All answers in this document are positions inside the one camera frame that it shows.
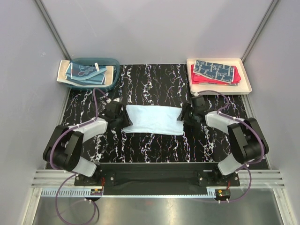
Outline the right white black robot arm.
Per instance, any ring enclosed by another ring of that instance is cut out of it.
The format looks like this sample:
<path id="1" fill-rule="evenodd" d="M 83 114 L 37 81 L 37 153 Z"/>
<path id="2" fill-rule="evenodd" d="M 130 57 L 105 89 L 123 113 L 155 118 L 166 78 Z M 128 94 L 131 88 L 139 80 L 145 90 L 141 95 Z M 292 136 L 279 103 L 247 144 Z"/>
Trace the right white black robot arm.
<path id="1" fill-rule="evenodd" d="M 269 153 L 269 146 L 255 118 L 241 119 L 211 110 L 202 95 L 185 103 L 178 121 L 193 126 L 206 125 L 229 136 L 231 153 L 213 169 L 214 183 L 223 186 L 230 176 L 248 165 L 259 163 Z"/>

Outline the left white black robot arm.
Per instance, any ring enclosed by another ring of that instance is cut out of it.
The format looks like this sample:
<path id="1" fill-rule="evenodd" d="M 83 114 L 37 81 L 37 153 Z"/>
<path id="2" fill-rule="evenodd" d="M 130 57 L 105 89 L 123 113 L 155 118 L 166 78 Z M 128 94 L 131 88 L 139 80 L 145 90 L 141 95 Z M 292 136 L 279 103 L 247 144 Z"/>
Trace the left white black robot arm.
<path id="1" fill-rule="evenodd" d="M 70 127 L 58 125 L 44 150 L 43 160 L 54 169 L 77 173 L 95 186 L 103 180 L 101 169 L 81 156 L 84 142 L 109 129 L 123 129 L 132 124 L 126 106 L 113 100 L 99 115 L 85 123 Z"/>

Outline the light blue towel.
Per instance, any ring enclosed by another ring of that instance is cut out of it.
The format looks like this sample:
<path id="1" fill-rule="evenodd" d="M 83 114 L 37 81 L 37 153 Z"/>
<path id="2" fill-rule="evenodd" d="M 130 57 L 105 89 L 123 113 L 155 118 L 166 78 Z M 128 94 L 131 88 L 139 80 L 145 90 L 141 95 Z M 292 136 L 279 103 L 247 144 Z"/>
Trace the light blue towel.
<path id="1" fill-rule="evenodd" d="M 132 125 L 123 128 L 125 133 L 183 135 L 183 122 L 177 118 L 181 108 L 159 105 L 127 105 Z"/>

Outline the blue beige patterned towel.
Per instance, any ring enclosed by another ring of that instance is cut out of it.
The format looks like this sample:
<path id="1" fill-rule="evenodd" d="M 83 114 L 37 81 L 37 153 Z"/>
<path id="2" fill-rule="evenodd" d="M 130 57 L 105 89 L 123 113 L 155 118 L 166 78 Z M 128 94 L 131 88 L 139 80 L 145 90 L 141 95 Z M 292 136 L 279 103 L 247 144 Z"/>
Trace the blue beige patterned towel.
<path id="1" fill-rule="evenodd" d="M 224 64 L 212 63 L 202 60 L 196 60 L 193 72 L 206 78 L 232 83 L 234 80 L 234 67 Z"/>

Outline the red towel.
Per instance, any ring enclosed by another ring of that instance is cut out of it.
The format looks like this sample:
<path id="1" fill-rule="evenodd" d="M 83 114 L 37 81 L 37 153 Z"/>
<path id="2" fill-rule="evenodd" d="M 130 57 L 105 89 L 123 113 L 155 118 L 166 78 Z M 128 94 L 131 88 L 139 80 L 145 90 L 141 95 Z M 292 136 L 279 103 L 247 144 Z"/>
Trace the red towel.
<path id="1" fill-rule="evenodd" d="M 234 79 L 231 83 L 226 83 L 223 81 L 210 79 L 205 76 L 194 73 L 194 65 L 191 65 L 192 84 L 201 84 L 201 83 L 212 83 L 212 84 L 219 84 L 219 85 L 238 84 L 241 81 L 241 76 L 239 74 L 237 67 L 236 66 L 232 66 L 232 67 L 234 68 Z"/>

